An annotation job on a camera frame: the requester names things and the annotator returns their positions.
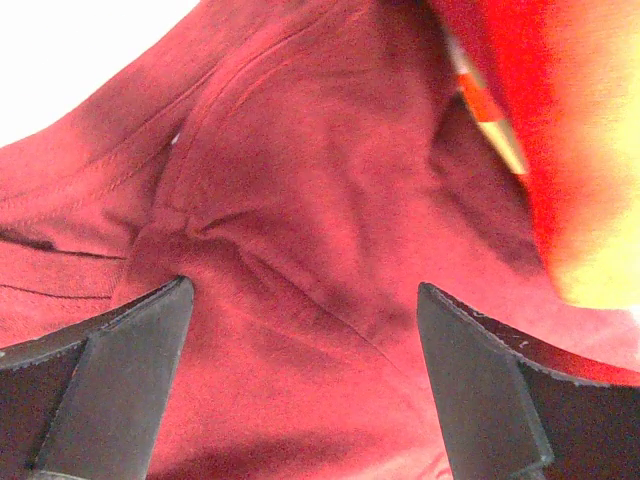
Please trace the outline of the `dark red t shirt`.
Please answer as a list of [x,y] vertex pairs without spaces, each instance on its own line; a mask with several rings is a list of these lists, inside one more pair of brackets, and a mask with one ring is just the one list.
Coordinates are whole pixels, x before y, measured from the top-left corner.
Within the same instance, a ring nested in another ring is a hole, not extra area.
[[431,2],[201,1],[2,148],[3,345],[194,284],[152,478],[451,477],[416,321],[461,233]]

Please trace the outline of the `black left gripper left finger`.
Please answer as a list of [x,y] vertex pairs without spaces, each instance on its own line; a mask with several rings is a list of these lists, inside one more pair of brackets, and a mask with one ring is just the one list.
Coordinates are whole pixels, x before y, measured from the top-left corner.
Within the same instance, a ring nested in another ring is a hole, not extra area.
[[143,479],[193,309],[178,277],[1,350],[4,479]]

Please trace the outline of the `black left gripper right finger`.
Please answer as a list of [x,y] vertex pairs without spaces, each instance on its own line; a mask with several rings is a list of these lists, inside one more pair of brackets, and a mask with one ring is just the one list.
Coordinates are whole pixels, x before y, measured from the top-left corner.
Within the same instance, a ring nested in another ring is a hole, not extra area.
[[417,322],[454,478],[638,478],[638,373],[555,347],[428,283]]

